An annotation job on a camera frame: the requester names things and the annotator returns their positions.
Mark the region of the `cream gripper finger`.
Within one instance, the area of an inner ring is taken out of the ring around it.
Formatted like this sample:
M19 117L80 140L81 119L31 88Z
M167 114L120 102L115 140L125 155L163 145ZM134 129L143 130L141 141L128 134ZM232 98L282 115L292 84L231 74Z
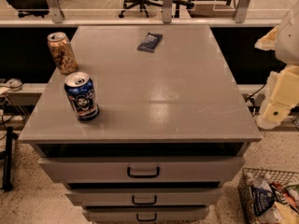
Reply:
M257 125L266 130L276 128L290 114L288 106L278 103L262 103L259 115L256 118Z
M261 50L274 50L276 48L278 27L271 29L266 35L261 37L254 45L256 49Z

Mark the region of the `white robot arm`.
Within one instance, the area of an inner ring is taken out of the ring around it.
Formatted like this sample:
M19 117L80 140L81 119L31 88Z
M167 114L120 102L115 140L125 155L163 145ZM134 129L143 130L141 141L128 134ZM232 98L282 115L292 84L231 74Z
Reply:
M256 119L260 128L274 129L299 104L299 2L278 26L256 42L255 48L273 50L276 58L286 64L280 72L270 73Z

